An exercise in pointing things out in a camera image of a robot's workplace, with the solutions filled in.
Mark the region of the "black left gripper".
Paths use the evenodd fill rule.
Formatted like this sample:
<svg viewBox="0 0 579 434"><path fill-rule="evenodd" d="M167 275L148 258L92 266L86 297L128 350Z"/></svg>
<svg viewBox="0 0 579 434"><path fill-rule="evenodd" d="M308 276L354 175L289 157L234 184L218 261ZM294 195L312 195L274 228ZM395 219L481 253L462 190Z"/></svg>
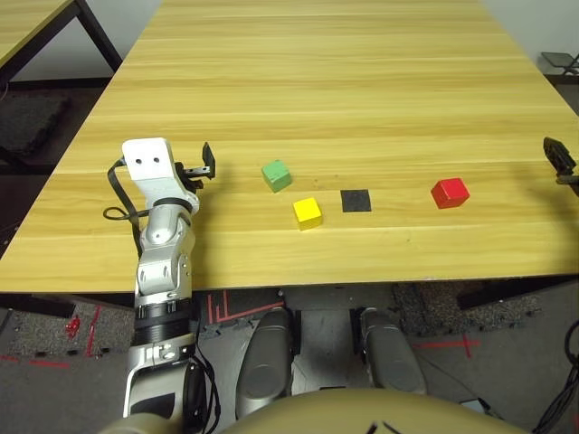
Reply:
<svg viewBox="0 0 579 434"><path fill-rule="evenodd" d="M204 166L197 168L185 168L181 162L175 163L177 177L184 188L191 193L196 193L198 190L204 188L202 181L204 177L208 179L215 178L216 163L213 151L208 142L204 143L202 158Z"/></svg>

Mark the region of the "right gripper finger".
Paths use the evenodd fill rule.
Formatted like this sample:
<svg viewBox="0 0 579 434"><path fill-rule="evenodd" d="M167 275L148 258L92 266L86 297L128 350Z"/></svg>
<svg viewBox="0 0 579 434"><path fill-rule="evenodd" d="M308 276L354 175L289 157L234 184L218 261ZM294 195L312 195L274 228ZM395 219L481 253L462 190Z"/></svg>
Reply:
<svg viewBox="0 0 579 434"><path fill-rule="evenodd" d="M566 146L556 139L545 137L543 149L547 160L555 169L556 183L570 187L574 194L578 195L578 174L574 172L577 163Z"/></svg>

